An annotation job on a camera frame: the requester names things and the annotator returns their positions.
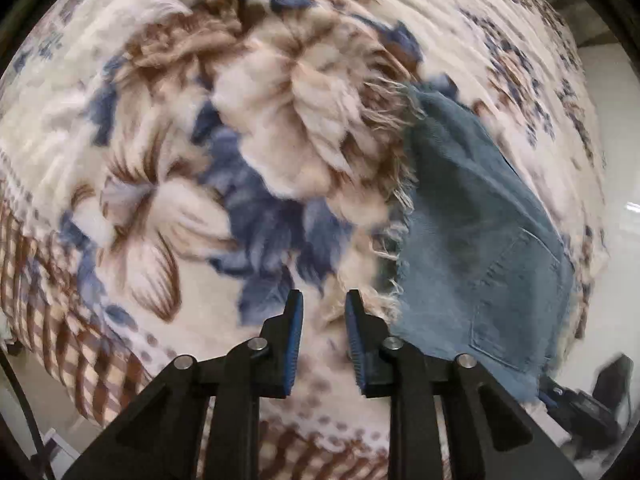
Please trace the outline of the floral fleece blanket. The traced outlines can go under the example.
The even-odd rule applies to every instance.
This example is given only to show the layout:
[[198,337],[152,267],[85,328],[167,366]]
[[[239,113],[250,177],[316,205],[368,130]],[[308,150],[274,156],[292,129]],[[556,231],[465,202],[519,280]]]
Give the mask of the floral fleece blanket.
[[[535,197],[461,313],[412,298],[412,82]],[[582,339],[606,250],[604,160],[577,44],[547,0],[58,0],[1,81],[1,313],[107,426],[173,358],[209,359],[305,295],[292,394],[262,404],[264,479],[382,479],[344,297],[514,396]]]

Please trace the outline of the blue frayed denim pants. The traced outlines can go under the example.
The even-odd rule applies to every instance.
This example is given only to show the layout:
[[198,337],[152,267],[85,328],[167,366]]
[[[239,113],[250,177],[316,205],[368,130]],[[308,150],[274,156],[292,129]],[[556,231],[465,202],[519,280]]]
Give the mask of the blue frayed denim pants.
[[574,289],[564,242],[534,192],[457,90],[409,90],[411,206],[394,213],[384,278],[399,288],[392,331],[429,356],[477,358],[520,402],[555,366]]

